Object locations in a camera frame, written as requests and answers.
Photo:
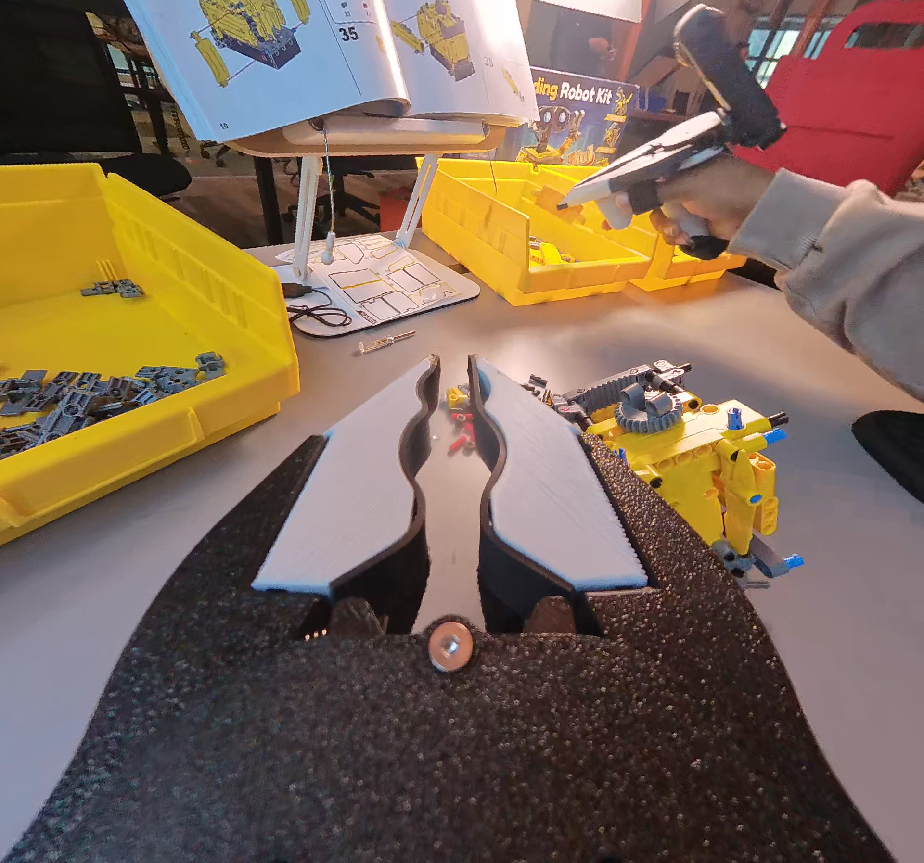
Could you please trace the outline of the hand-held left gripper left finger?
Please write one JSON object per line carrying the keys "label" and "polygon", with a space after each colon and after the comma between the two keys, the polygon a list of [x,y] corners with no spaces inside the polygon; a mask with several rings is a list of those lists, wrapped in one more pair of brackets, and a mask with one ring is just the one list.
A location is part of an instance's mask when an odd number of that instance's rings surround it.
{"label": "hand-held left gripper left finger", "polygon": [[340,419],[251,583],[256,591],[334,594],[414,535],[417,476],[432,450],[441,361],[429,355]]}

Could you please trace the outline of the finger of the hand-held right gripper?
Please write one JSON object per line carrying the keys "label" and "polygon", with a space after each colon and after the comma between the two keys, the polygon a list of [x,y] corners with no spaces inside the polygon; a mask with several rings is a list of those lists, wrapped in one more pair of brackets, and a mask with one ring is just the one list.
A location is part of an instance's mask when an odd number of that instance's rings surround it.
{"label": "finger of the hand-held right gripper", "polygon": [[659,180],[709,160],[722,149],[722,129],[670,130],[575,184],[557,209],[594,203],[602,214],[643,214],[661,204]]}
{"label": "finger of the hand-held right gripper", "polygon": [[711,111],[673,126],[577,183],[573,190],[629,190],[636,184],[657,183],[722,150],[723,115]]}

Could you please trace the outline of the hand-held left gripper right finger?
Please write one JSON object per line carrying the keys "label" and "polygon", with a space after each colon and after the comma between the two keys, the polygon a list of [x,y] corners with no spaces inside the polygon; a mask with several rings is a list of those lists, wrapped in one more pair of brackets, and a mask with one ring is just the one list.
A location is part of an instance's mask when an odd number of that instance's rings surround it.
{"label": "hand-held left gripper right finger", "polygon": [[490,538],[575,592],[648,587],[578,428],[478,355],[468,378]]}

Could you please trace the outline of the yellow toy robot model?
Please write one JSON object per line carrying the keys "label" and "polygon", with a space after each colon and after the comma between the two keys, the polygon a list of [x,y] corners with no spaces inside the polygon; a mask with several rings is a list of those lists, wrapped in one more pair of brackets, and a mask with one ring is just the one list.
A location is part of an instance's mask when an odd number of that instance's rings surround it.
{"label": "yellow toy robot model", "polygon": [[801,568],[765,538],[778,526],[777,466],[766,450],[786,439],[788,415],[743,402],[705,403],[687,389],[691,364],[658,360],[563,394],[531,374],[523,388],[600,439],[682,517],[743,588]]}

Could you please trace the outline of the pile of small connector pins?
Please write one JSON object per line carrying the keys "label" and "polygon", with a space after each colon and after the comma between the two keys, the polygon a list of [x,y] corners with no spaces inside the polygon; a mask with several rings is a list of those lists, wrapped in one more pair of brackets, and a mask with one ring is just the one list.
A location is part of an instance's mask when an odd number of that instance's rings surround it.
{"label": "pile of small connector pins", "polygon": [[[521,387],[531,395],[547,405],[552,406],[555,396],[548,387],[547,380],[531,374],[529,378],[521,383]],[[472,407],[472,389],[470,384],[456,384],[450,386],[445,392],[445,407],[450,419],[455,424],[455,438],[452,439],[448,446],[448,454],[453,455],[457,452],[471,453],[476,448],[476,431],[474,424],[474,415]]]}

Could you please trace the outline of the instruction booklet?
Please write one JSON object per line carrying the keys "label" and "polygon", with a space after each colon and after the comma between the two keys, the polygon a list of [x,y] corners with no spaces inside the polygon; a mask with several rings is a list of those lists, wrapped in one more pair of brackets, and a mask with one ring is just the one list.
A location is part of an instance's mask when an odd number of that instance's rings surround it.
{"label": "instruction booklet", "polygon": [[333,115],[538,117],[515,0],[124,0],[199,138]]}

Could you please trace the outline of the blue toy kit box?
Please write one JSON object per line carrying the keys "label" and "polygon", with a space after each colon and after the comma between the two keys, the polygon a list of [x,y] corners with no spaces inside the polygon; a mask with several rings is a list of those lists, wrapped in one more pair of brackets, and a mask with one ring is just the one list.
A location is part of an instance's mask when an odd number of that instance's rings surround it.
{"label": "blue toy kit box", "polygon": [[516,130],[511,159],[533,165],[612,163],[639,87],[537,67],[531,72],[539,117]]}

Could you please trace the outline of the yellow plastic storage bin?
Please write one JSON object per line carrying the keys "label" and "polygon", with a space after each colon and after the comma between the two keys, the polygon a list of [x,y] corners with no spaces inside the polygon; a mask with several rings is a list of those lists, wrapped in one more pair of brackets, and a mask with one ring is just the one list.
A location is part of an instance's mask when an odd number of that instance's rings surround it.
{"label": "yellow plastic storage bin", "polygon": [[299,390],[278,276],[98,164],[1,171],[2,377],[225,374],[2,461],[2,544],[276,414]]}
{"label": "yellow plastic storage bin", "polygon": [[594,203],[582,205],[583,224],[567,224],[537,208],[535,195],[543,186],[566,195],[589,174],[588,167],[566,166],[542,166],[534,172],[532,188],[524,196],[529,234],[577,259],[568,267],[529,267],[530,277],[539,281],[539,292],[591,295],[620,292],[629,284],[656,292],[719,279],[743,264],[741,257],[729,254],[711,261],[685,254],[664,240],[648,214],[632,217],[626,228],[613,229]]}
{"label": "yellow plastic storage bin", "polygon": [[588,167],[589,176],[595,171],[591,166],[442,158],[422,211],[423,233],[514,306],[597,295],[539,292],[539,281],[529,275],[524,196],[542,166]]}

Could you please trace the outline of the red tote bag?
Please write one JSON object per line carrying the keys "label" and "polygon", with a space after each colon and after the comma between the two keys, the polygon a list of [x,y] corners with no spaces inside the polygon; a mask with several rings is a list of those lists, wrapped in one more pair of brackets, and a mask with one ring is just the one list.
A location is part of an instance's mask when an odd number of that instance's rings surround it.
{"label": "red tote bag", "polygon": [[745,162],[889,196],[923,158],[923,0],[876,0],[829,34],[815,59],[784,56],[765,88],[787,130]]}

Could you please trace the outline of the sticker sheet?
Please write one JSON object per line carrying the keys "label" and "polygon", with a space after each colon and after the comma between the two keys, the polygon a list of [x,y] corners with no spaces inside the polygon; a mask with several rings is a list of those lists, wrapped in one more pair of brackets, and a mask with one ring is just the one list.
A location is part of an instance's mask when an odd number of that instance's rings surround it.
{"label": "sticker sheet", "polygon": [[387,236],[337,237],[333,259],[322,262],[325,241],[308,247],[311,291],[284,298],[288,308],[316,308],[321,319],[301,318],[301,330],[317,337],[350,333],[441,309],[479,296],[467,277]]}

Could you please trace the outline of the white book stand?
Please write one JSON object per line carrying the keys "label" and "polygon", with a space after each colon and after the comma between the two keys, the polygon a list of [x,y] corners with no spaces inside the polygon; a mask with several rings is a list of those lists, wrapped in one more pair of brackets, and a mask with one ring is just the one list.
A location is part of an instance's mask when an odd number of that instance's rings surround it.
{"label": "white book stand", "polygon": [[[412,250],[410,243],[422,216],[424,202],[433,185],[439,157],[446,153],[487,153],[501,141],[503,132],[502,126],[489,124],[480,118],[374,118],[336,114],[329,118],[305,120],[281,129],[248,136],[232,141],[232,145],[252,156],[299,157],[302,160],[293,255],[285,266],[276,269],[276,273],[284,286],[298,285],[298,289],[306,294],[311,291],[307,285],[307,256],[310,243],[316,241],[313,239],[312,228],[318,187],[321,174],[325,170],[323,159],[382,155],[423,157],[401,226],[396,234],[384,235],[396,246]],[[321,260],[326,265],[332,262],[334,240],[337,237],[339,236],[330,233],[323,240],[325,250]],[[316,308],[288,310],[294,317],[295,327],[301,332],[303,331],[297,324],[301,318],[317,321],[321,319]],[[333,338],[370,328],[373,327],[327,337],[310,336]]]}

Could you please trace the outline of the heap of dark connector pieces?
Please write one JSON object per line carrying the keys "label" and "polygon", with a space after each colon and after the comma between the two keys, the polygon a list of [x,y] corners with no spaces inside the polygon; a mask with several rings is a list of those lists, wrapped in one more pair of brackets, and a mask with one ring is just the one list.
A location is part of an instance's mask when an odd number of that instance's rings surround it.
{"label": "heap of dark connector pieces", "polygon": [[225,375],[218,352],[198,354],[191,367],[146,365],[130,375],[27,369],[2,378],[2,419],[36,418],[2,424],[1,458],[8,459],[88,429],[117,416],[179,395]]}

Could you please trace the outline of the black office chair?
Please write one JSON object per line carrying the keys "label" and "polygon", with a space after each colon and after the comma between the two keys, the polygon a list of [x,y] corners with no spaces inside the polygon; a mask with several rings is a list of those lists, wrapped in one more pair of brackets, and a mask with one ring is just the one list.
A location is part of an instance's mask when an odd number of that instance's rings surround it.
{"label": "black office chair", "polygon": [[2,164],[97,163],[163,197],[191,184],[170,155],[144,153],[116,69],[85,15],[1,4]]}

